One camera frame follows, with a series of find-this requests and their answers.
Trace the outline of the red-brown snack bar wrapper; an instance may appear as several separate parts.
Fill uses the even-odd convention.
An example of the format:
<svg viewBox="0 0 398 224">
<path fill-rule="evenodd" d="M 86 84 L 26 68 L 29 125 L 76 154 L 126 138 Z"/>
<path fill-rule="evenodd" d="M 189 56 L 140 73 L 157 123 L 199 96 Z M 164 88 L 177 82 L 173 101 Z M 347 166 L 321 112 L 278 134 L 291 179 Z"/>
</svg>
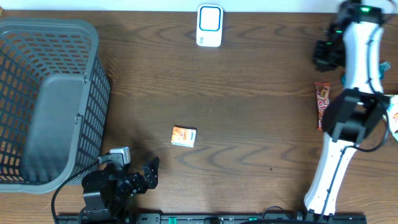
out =
<svg viewBox="0 0 398 224">
<path fill-rule="evenodd" d="M 329 101 L 330 84 L 315 82 L 314 85 L 315 85 L 315 92 L 317 98 L 318 130 L 322 130 L 323 115 L 326 108 L 330 104 Z"/>
</svg>

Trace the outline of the small orange box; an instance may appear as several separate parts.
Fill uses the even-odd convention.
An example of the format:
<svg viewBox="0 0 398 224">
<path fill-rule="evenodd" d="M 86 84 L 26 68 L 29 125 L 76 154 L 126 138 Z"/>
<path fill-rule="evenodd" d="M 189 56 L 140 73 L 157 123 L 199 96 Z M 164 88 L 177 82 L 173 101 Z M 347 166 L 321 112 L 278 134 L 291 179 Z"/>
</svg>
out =
<svg viewBox="0 0 398 224">
<path fill-rule="evenodd" d="M 176 146 L 194 147 L 196 136 L 196 129 L 174 126 L 170 142 Z"/>
</svg>

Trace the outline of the blue mouthwash bottle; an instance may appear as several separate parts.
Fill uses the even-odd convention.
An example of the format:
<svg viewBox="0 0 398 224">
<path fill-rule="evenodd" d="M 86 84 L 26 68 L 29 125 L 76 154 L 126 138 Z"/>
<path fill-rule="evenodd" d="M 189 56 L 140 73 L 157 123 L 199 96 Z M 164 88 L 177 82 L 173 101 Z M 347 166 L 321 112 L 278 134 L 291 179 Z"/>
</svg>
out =
<svg viewBox="0 0 398 224">
<path fill-rule="evenodd" d="M 383 61 L 379 64 L 379 79 L 383 80 L 385 77 L 385 73 L 391 69 L 391 63 L 388 61 Z M 342 85 L 345 85 L 345 75 L 340 77 L 340 82 Z"/>
</svg>

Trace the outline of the yellow snack bag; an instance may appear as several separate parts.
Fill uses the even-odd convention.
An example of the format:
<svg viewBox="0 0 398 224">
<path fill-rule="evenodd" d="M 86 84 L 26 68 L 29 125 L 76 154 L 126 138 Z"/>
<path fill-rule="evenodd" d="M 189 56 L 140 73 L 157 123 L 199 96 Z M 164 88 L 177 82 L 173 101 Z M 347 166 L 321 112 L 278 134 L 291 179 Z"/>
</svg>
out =
<svg viewBox="0 0 398 224">
<path fill-rule="evenodd" d="M 392 134 L 397 133 L 397 95 L 386 95 L 390 99 L 389 107 L 387 108 L 387 119 L 389 129 Z"/>
</svg>

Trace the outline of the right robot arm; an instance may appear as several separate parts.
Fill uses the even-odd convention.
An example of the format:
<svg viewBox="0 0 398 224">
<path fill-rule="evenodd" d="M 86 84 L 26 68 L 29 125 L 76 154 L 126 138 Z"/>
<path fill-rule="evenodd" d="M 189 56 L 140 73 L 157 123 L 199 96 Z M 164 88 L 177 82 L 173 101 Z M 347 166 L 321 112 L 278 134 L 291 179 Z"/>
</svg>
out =
<svg viewBox="0 0 398 224">
<path fill-rule="evenodd" d="M 348 164 L 361 143 L 387 117 L 390 98 L 384 94 L 379 69 L 380 41 L 389 20 L 380 7 L 343 1 L 326 40 L 319 40 L 313 63 L 319 72 L 345 68 L 343 91 L 331 102 L 317 103 L 322 115 L 323 149 L 305 195 L 304 219 L 328 222 L 335 216 L 336 198 Z"/>
</svg>

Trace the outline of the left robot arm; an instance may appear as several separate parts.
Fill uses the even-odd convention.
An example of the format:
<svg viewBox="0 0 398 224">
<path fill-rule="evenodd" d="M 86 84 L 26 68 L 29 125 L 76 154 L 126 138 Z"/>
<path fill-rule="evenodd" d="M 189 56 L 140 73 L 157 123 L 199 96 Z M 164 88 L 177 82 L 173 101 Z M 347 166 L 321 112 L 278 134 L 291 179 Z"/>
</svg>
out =
<svg viewBox="0 0 398 224">
<path fill-rule="evenodd" d="M 98 158 L 106 167 L 86 174 L 82 180 L 86 220 L 80 223 L 135 223 L 128 210 L 131 199 L 155 189 L 159 182 L 158 157 L 142 166 L 143 174 L 130 173 L 130 149 L 119 147 Z"/>
</svg>

